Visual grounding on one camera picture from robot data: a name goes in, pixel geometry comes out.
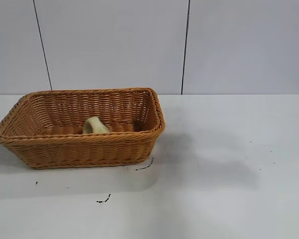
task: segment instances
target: black scuff mark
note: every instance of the black scuff mark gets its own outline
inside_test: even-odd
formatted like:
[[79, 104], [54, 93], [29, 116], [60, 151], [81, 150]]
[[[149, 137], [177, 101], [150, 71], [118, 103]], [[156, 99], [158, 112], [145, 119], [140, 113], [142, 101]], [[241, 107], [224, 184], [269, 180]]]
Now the black scuff mark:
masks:
[[139, 170], [142, 170], [142, 169], [149, 168], [153, 164], [153, 160], [154, 160], [154, 158], [151, 158], [150, 164], [148, 166], [146, 166], [144, 168], [137, 168], [137, 169], [135, 169], [135, 171], [139, 171]]
[[108, 195], [108, 198], [105, 201], [96, 201], [97, 203], [106, 203], [110, 199], [111, 194]]

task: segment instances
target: wicker basket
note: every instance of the wicker basket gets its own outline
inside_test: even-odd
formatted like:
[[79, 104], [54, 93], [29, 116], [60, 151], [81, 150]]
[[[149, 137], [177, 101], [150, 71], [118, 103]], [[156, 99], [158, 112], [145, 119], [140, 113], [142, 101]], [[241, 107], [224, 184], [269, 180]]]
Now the wicker basket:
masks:
[[[111, 131], [82, 134], [98, 116]], [[36, 169], [136, 164], [165, 123], [149, 88], [43, 91], [22, 97], [0, 123], [0, 144]]]

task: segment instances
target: white table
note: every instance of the white table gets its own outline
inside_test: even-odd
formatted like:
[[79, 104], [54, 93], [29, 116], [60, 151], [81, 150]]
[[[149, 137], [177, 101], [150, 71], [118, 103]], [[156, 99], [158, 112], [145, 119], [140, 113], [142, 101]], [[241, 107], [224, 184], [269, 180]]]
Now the white table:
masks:
[[147, 169], [31, 170], [0, 146], [0, 239], [299, 239], [299, 95], [160, 102]]

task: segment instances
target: white wall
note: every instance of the white wall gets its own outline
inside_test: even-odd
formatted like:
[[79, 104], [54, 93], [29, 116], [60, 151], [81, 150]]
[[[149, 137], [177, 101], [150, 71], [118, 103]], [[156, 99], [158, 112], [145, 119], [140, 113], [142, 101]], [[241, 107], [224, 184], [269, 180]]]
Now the white wall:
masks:
[[36, 0], [53, 89], [180, 94], [187, 0]]
[[299, 0], [191, 0], [184, 93], [299, 93]]
[[0, 0], [0, 94], [49, 90], [31, 0]]

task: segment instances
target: cream-colored object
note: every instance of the cream-colored object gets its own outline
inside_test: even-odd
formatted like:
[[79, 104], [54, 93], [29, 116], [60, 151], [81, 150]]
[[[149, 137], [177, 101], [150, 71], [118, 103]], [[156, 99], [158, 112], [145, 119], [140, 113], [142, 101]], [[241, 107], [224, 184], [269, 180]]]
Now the cream-colored object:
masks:
[[83, 133], [109, 133], [97, 116], [88, 118], [83, 125]]

